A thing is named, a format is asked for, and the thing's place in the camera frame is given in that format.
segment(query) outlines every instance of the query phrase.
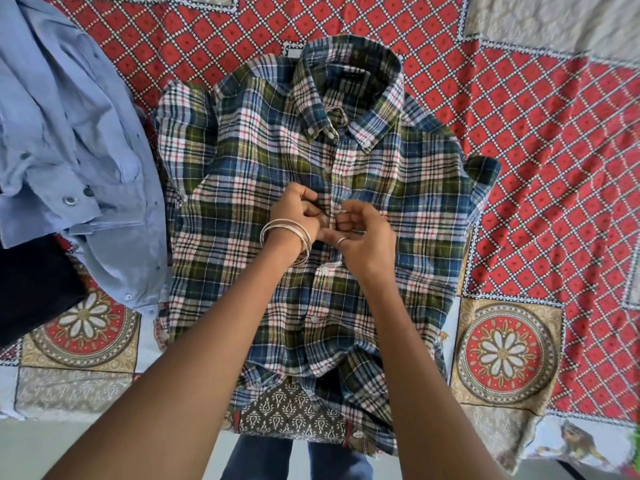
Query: shirt button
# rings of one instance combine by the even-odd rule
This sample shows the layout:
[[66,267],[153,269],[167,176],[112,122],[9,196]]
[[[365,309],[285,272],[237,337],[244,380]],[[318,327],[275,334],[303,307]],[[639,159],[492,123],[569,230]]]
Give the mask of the shirt button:
[[66,203],[67,205],[75,205],[76,203],[78,203],[78,199],[76,199],[73,195],[65,195],[64,197],[62,197],[62,202]]

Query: jeans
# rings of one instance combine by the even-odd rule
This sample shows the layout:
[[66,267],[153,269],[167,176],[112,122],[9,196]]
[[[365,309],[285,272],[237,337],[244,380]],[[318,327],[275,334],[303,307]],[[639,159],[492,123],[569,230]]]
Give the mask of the jeans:
[[[287,480],[293,440],[242,435],[220,480]],[[309,443],[312,480],[372,480],[366,455],[340,445]]]

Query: bracelet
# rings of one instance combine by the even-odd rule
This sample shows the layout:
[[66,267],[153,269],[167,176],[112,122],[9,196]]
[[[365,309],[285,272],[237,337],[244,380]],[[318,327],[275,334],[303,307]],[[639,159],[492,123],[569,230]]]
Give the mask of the bracelet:
[[297,222],[290,221],[288,219],[275,219],[274,221],[267,222],[267,224],[265,224],[265,226],[262,228],[262,231],[260,233],[260,245],[262,247],[264,247],[264,236],[271,229],[276,229],[276,228],[287,229],[287,230],[293,232],[294,234],[296,234],[300,238],[300,241],[302,241],[302,243],[304,243],[305,252],[307,254],[302,259],[299,259],[299,260],[295,261],[292,264],[292,266],[300,266],[300,265],[306,263],[308,261],[308,259],[309,259],[310,254],[311,254],[311,250],[310,250],[311,246],[308,245],[307,240],[305,239],[305,236],[297,228],[295,228],[295,227],[293,227],[291,225],[288,225],[288,224],[279,223],[277,221],[287,221],[287,222],[292,222],[293,224],[298,225],[300,228],[302,228],[302,230],[305,231],[305,234],[307,234],[309,242],[311,241],[311,236],[309,236],[309,233],[307,232],[307,230],[304,227],[302,227],[300,224],[298,224]]

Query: black garment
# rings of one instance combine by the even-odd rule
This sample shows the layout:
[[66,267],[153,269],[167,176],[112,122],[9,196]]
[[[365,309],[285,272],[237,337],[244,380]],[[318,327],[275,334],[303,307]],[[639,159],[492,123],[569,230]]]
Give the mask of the black garment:
[[84,284],[52,235],[0,248],[0,346],[84,298]]

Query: plaid shirt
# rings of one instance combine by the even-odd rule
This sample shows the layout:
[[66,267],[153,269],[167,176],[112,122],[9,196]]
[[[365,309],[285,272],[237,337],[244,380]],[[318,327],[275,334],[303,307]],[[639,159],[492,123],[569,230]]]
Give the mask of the plaid shirt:
[[[440,327],[467,231],[500,165],[464,158],[451,131],[404,94],[401,62],[388,48],[341,35],[309,43],[300,60],[263,55],[212,93],[171,83],[156,129],[172,184],[171,339],[256,256],[270,206],[299,182],[318,193],[332,226],[350,198],[387,217],[404,304],[444,370]],[[247,405],[286,375],[315,406],[338,408],[380,449],[396,451],[369,307],[341,254],[322,242],[276,288],[232,405]]]

